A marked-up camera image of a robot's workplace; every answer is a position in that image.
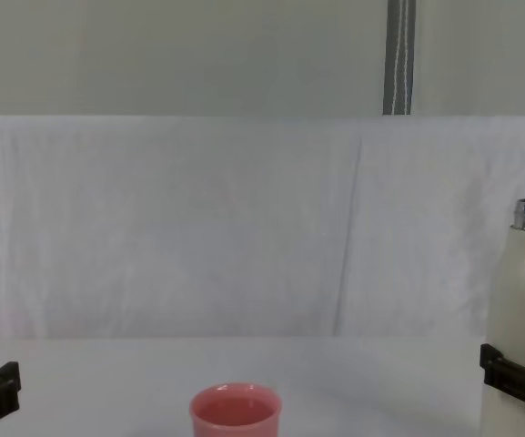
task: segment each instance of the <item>white fabric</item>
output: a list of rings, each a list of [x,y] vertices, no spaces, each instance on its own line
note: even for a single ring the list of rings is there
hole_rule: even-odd
[[[525,115],[525,2],[418,0],[412,114]]]
[[[0,0],[0,114],[381,114],[381,0]]]
[[[360,132],[342,333],[484,334],[525,198],[525,118],[385,118]]]
[[[481,335],[522,197],[525,118],[0,117],[0,338]]]
[[[0,342],[21,409],[0,437],[190,436],[194,394],[273,387],[284,437],[476,437],[481,339],[176,339]]]
[[[0,118],[0,338],[333,331],[355,121]]]

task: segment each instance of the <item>gray wall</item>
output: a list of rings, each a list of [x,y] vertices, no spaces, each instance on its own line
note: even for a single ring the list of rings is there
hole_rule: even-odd
[[[381,113],[381,0],[0,0],[0,114]]]

